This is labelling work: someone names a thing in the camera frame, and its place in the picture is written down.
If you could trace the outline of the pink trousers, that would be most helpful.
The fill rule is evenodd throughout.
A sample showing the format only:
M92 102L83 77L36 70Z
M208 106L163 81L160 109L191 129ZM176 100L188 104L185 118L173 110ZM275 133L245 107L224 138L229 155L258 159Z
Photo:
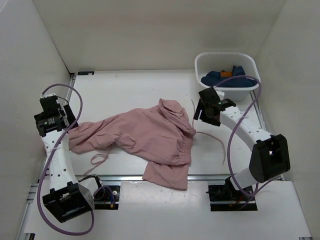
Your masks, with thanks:
M107 156L116 145L147 160L143 180L185 191L197 133L177 101L160 99L151 108L135 108L98 122L82 122L68 135L69 149L75 154L104 151Z

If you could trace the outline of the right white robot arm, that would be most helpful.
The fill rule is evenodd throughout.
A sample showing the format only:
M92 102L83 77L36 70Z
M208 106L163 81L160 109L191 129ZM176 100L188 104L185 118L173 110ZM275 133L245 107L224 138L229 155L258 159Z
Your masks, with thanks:
M282 134L273 135L259 128L247 118L245 112L241 113L232 100L220 99L212 87L198 94L194 120L201 120L216 127L227 126L231 130L230 137L238 136L251 151L248 167L234 173L231 165L232 140L228 140L226 157L230 177L224 184L227 198L236 200L242 194L249 197L250 194L245 188L266 183L291 169L288 142Z

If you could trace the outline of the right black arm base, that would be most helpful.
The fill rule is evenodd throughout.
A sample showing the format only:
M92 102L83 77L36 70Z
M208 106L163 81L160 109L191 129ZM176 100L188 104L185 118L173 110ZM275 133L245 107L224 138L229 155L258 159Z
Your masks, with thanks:
M206 194L209 197L211 212L250 212L257 211L254 197L239 190L230 190L224 180L209 180Z

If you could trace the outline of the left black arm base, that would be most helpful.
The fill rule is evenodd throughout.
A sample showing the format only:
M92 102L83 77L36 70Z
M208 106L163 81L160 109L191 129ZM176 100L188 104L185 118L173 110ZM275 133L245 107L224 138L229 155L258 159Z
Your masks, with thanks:
M95 210L118 210L121 196L119 181L104 181L102 187L94 195Z

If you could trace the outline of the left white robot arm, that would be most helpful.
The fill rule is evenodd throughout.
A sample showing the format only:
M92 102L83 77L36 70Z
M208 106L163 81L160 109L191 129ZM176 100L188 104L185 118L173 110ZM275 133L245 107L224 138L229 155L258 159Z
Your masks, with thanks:
M105 188L97 175L77 180L69 153L69 120L75 117L68 105L43 103L43 111L34 116L39 135L47 154L45 171L49 173L49 190L37 194L38 210L45 207L60 223L78 217L95 208Z

